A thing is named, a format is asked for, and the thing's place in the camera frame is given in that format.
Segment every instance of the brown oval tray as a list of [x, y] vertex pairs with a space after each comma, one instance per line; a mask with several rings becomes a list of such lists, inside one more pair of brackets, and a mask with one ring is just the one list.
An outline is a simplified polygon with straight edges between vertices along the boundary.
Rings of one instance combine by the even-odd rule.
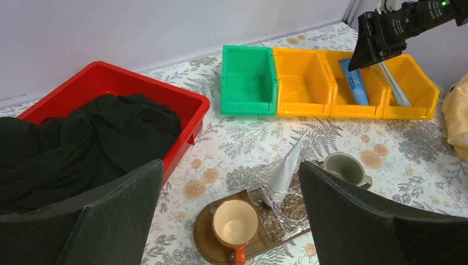
[[[251, 204], [247, 191], [244, 190], [242, 192], [233, 194], [229, 197], [225, 197], [208, 204], [205, 208], [201, 210], [201, 212], [198, 214], [195, 220], [193, 228], [193, 239], [195, 241], [196, 249], [200, 252], [201, 256], [206, 261], [212, 264], [235, 264], [235, 262], [231, 262], [229, 260], [229, 254], [232, 253], [233, 250], [226, 248], [225, 246], [218, 243], [218, 241], [216, 240], [216, 237], [213, 233], [213, 229], [211, 227], [213, 213], [212, 211], [210, 211], [212, 207], [218, 207], [224, 201], [231, 199], [242, 199]], [[305, 230], [300, 234], [289, 238], [286, 241], [278, 241], [272, 243], [268, 237], [265, 228], [263, 227], [263, 225], [261, 225], [257, 237], [255, 237], [254, 241], [246, 247], [246, 258], [253, 258], [308, 232], [310, 232], [310, 229]]]

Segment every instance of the gray mug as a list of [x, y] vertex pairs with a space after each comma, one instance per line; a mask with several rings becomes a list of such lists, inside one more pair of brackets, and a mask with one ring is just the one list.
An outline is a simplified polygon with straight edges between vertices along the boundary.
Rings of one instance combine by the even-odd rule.
[[372, 178], [366, 175], [363, 165], [346, 153], [330, 154], [322, 162], [322, 167], [335, 177], [358, 187], [372, 187]]

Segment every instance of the blue tube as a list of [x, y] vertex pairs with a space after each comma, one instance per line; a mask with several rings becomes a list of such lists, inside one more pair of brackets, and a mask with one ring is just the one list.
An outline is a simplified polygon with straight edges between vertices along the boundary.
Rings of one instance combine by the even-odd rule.
[[354, 102], [357, 105], [368, 106], [369, 101], [367, 99], [367, 94], [365, 93], [363, 78], [361, 77], [361, 72], [359, 69], [349, 72], [348, 65], [351, 58], [344, 59], [339, 61], [341, 71], [344, 74], [344, 78], [348, 84], [349, 89], [351, 89], [351, 94], [353, 95]]

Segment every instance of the table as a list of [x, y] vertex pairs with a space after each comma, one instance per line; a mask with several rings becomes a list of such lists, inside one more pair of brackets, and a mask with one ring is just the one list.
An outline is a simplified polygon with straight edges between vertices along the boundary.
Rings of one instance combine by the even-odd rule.
[[[255, 46], [352, 51], [356, 40], [356, 31], [338, 23]], [[349, 153], [373, 177], [371, 192], [416, 208], [468, 217], [468, 165], [446, 142], [440, 112], [445, 90], [432, 121], [232, 117], [219, 113], [220, 73], [221, 54], [143, 73], [203, 94], [211, 107], [195, 146], [161, 190], [141, 265], [207, 264], [192, 236], [199, 211], [246, 189], [249, 176], [277, 165], [306, 128], [304, 158]], [[0, 116], [16, 116], [33, 104], [0, 110]], [[312, 235], [248, 264], [318, 264]]]

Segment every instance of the red plastic tray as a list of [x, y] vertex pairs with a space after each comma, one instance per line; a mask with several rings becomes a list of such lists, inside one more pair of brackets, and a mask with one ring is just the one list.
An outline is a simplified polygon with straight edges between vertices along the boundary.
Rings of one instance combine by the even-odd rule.
[[189, 146], [195, 145], [195, 137], [200, 132], [203, 117], [210, 107], [210, 101], [202, 95], [97, 61], [76, 73], [18, 118], [39, 125], [51, 116], [66, 117], [71, 111], [98, 96], [128, 96], [135, 93], [141, 93], [161, 105], [166, 105], [182, 120], [180, 137], [163, 159], [164, 184]]

